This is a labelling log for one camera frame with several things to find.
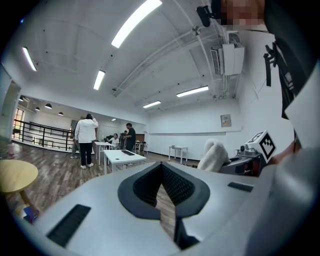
air conditioner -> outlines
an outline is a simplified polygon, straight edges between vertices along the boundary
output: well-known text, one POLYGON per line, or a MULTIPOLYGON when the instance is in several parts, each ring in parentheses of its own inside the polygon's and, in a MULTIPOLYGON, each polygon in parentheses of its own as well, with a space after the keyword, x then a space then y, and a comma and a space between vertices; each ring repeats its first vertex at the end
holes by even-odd
POLYGON ((241 43, 213 46, 210 52, 214 74, 229 76, 241 73, 245 57, 245 47, 241 43))

person in white jacket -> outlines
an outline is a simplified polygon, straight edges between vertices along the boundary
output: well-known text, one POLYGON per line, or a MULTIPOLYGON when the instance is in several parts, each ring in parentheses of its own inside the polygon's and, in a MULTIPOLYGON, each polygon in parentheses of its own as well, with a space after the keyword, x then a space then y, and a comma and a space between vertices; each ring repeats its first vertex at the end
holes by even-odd
POLYGON ((88 167, 94 165, 91 162, 92 141, 96 140, 95 128, 98 126, 97 120, 91 114, 87 114, 85 119, 80 120, 76 125, 74 137, 75 142, 80 145, 82 169, 86 169, 86 163, 88 167))

black shirt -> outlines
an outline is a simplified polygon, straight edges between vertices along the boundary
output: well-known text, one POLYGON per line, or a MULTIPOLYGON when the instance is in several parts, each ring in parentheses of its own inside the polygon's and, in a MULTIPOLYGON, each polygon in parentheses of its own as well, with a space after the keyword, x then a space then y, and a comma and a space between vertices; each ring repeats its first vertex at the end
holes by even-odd
POLYGON ((129 136, 129 135, 131 135, 132 137, 126 139, 126 144, 130 145, 130 146, 132 145, 132 147, 134 147, 134 145, 136 143, 136 131, 135 131, 135 129, 130 128, 127 136, 129 136))

wooden floor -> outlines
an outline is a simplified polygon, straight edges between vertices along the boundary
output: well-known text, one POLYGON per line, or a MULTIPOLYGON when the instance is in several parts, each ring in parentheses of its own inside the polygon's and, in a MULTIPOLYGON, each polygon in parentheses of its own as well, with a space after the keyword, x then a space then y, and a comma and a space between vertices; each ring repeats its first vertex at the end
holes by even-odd
MULTIPOLYGON (((36 181, 25 191, 29 199, 41 212, 53 205, 83 183, 104 175, 103 158, 101 165, 98 165, 96 156, 92 156, 94 166, 87 169, 81 169, 80 158, 71 159, 68 153, 40 149, 20 143, 14 143, 14 159, 29 162, 38 168, 38 177, 36 181)), ((144 155, 145 163, 156 161, 168 161, 167 156, 149 153, 144 155)), ((171 162, 180 163, 180 159, 170 158, 171 162)), ((188 161, 188 164, 197 165, 198 162, 188 161)), ((107 173, 111 173, 111 165, 107 166, 107 173)), ((7 196, 9 208, 12 212, 23 204, 19 194, 7 196)), ((175 206, 171 202, 165 189, 161 185, 157 194, 157 209, 161 211, 161 225, 171 238, 174 235, 175 228, 175 206)))

